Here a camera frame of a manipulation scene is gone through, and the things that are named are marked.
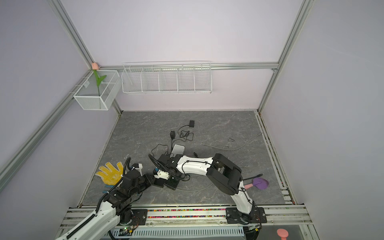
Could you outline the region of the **black network switch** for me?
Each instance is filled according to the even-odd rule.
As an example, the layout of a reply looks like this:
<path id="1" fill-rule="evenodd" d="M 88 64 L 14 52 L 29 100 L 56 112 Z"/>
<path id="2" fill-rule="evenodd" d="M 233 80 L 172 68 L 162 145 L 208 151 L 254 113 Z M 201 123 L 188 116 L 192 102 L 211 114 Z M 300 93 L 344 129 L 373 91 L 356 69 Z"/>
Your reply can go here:
<path id="1" fill-rule="evenodd" d="M 163 188 L 166 181 L 167 180 L 165 180 L 165 179 L 157 179 L 157 178 L 155 178 L 155 180 L 153 182 L 153 186 L 159 187 L 159 188 Z"/>

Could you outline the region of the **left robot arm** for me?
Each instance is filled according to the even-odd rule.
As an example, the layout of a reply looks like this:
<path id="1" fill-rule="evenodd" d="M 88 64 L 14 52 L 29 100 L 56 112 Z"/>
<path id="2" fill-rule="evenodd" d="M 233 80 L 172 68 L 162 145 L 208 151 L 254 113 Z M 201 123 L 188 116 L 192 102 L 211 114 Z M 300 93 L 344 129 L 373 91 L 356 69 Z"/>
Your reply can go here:
<path id="1" fill-rule="evenodd" d="M 132 221 L 132 204 L 151 187 L 155 177 L 143 175 L 139 164 L 130 167 L 130 161 L 126 159 L 121 178 L 99 199 L 95 210 L 59 240 L 100 240 L 120 223 Z"/>

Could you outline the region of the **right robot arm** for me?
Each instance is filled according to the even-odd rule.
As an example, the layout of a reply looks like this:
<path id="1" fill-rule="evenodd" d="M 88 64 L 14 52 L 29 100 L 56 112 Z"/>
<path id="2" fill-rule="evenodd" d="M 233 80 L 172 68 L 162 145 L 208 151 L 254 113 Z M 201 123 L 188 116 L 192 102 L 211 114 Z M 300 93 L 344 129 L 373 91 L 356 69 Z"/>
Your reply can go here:
<path id="1" fill-rule="evenodd" d="M 236 204 L 238 217 L 227 216 L 227 219 L 238 224 L 250 224 L 258 219 L 257 206 L 245 188 L 242 170 L 222 154 L 210 158 L 192 158 L 185 155 L 161 155 L 155 159 L 148 155 L 155 165 L 154 185 L 166 186 L 176 190 L 179 182 L 187 182 L 191 174 L 206 176 L 221 192 L 229 195 Z"/>

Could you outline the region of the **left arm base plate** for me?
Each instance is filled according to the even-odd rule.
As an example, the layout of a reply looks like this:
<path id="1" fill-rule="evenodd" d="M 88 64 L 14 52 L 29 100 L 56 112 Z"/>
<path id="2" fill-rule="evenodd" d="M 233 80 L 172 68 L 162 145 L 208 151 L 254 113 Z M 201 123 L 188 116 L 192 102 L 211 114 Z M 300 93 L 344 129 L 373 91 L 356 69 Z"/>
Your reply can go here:
<path id="1" fill-rule="evenodd" d="M 146 224 L 148 209 L 129 209 L 121 214 L 120 225 L 143 226 Z"/>

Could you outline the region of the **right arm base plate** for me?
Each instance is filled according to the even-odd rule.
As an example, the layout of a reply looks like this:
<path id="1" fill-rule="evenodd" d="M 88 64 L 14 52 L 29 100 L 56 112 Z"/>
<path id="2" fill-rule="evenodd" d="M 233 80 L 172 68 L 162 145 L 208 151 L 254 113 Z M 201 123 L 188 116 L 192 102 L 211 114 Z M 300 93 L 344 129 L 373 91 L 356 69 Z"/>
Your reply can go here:
<path id="1" fill-rule="evenodd" d="M 237 208 L 226 208 L 226 219 L 228 224 L 265 224 L 267 217 L 264 208 L 253 206 L 249 214 L 238 211 Z"/>

